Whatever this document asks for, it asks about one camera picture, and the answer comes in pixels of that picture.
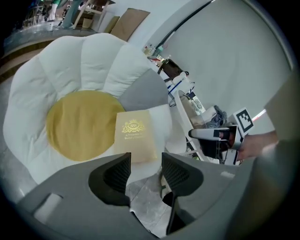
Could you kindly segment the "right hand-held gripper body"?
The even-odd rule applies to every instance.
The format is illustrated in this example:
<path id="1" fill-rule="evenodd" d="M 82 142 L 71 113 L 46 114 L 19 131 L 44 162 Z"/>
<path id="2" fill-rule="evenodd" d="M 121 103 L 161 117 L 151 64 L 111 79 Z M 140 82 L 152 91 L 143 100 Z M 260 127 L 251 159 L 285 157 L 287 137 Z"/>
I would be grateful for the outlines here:
<path id="1" fill-rule="evenodd" d="M 246 108 L 234 112 L 218 128 L 229 128 L 231 138 L 223 141 L 200 139 L 201 150 L 208 161 L 216 164 L 237 165 L 239 150 L 245 136 L 254 128 L 253 121 Z"/>

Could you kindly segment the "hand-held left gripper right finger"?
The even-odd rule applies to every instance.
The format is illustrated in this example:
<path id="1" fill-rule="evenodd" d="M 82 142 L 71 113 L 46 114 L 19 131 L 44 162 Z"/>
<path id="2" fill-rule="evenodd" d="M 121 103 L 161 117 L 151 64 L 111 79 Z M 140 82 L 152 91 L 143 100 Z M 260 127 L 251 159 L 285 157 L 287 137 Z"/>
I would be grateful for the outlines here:
<path id="1" fill-rule="evenodd" d="M 181 155 L 162 153 L 162 174 L 175 196 L 188 196 L 203 184 L 199 163 Z"/>

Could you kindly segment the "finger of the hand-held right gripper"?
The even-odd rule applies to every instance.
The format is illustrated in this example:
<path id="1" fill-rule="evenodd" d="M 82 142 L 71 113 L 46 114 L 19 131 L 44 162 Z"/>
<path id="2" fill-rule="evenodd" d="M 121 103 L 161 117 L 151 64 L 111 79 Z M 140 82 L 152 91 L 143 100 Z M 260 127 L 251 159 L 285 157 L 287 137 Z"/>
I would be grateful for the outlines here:
<path id="1" fill-rule="evenodd" d="M 227 127 L 222 128 L 202 128 L 191 129 L 188 132 L 189 137 L 210 141 L 227 141 L 231 138 L 230 129 Z"/>

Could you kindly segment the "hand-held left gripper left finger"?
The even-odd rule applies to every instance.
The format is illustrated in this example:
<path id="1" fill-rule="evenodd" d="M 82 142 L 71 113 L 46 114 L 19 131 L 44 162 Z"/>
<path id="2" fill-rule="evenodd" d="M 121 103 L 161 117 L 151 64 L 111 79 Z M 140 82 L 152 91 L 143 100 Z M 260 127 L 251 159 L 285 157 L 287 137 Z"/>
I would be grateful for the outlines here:
<path id="1" fill-rule="evenodd" d="M 92 193 L 102 202 L 130 206 L 126 186 L 131 174 L 131 153 L 114 155 L 112 160 L 94 169 L 88 179 Z"/>

